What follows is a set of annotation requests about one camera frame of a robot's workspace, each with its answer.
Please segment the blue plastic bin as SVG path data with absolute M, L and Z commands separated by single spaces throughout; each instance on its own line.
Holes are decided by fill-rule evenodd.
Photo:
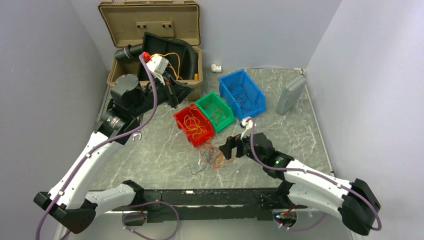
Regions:
M 221 76 L 218 81 L 219 95 L 239 121 L 258 116 L 267 109 L 264 93 L 244 69 Z

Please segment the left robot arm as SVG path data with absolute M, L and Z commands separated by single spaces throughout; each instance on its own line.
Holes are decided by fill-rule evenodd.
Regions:
M 111 100 L 95 125 L 85 149 L 66 175 L 49 191 L 41 191 L 34 202 L 68 231 L 79 234 L 96 217 L 127 206 L 139 209 L 146 201 L 144 189 L 132 180 L 103 191 L 91 191 L 91 185 L 108 160 L 129 139 L 141 138 L 141 117 L 155 113 L 166 103 L 172 108 L 183 102 L 195 89 L 165 73 L 143 88 L 136 75 L 121 75 L 111 89 Z

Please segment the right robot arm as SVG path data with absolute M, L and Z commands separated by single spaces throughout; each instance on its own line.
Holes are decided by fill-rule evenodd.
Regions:
M 236 158 L 248 157 L 270 177 L 281 180 L 275 193 L 280 207 L 301 205 L 319 210 L 340 219 L 349 230 L 362 236 L 382 229 L 378 215 L 381 204 L 364 180 L 344 180 L 308 167 L 276 150 L 264 133 L 229 136 L 219 147 L 227 160 L 233 149 Z

